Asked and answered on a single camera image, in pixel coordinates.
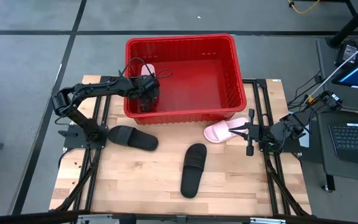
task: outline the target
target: black slide sandal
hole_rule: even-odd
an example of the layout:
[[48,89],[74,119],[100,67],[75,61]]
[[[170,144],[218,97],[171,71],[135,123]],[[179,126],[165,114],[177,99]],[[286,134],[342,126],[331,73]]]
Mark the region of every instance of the black slide sandal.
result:
[[196,196],[204,171],[205,160],[206,146],[204,144],[197,143],[187,149],[180,184],[180,193],[184,197],[193,198]]
[[108,138],[111,142],[118,145],[146,151],[154,151],[158,146],[158,139],[155,136],[125,125],[113,127],[109,131]]

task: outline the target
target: yellow cable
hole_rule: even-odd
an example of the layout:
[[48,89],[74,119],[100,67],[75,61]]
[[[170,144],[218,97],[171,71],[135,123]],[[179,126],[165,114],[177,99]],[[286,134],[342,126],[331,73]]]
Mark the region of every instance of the yellow cable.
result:
[[319,3],[319,2],[320,2],[320,0],[317,0],[312,6],[310,6],[310,8],[308,8],[307,10],[305,10],[305,11],[303,11],[303,12],[298,11],[298,10],[296,9],[295,5],[292,5],[291,7],[293,8],[293,10],[295,10],[295,12],[297,12],[297,13],[299,13],[299,14],[304,14],[304,13],[308,12],[310,9],[314,8],[314,7],[317,5],[317,3]]

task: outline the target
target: wooden tabletop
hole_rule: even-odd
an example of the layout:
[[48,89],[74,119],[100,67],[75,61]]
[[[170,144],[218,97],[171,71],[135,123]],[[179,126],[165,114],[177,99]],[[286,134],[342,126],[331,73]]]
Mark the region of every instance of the wooden tabletop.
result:
[[[85,75],[83,83],[98,83],[100,76]],[[283,86],[280,80],[267,80],[273,120],[277,122],[288,114]],[[249,108],[255,108],[251,84],[244,84],[247,107],[233,118],[248,118]],[[91,117],[95,98],[80,105],[80,110]],[[158,138],[156,151],[147,152],[106,143],[102,150],[91,211],[101,213],[187,214],[270,216],[269,190],[263,154],[255,145],[255,154],[246,156],[246,142],[234,137],[221,144],[208,142],[203,129],[209,122],[138,125],[125,116],[123,98],[112,96],[107,125],[128,125]],[[262,111],[265,112],[263,98]],[[194,143],[207,147],[205,169],[198,194],[188,199],[180,194],[183,159]],[[59,206],[78,182],[84,149],[74,149],[62,160],[53,191],[50,208]],[[286,185],[294,198],[307,212],[310,211],[305,182],[299,161],[291,154],[281,154]],[[81,208],[85,204],[85,187]],[[276,186],[279,210],[282,200]]]

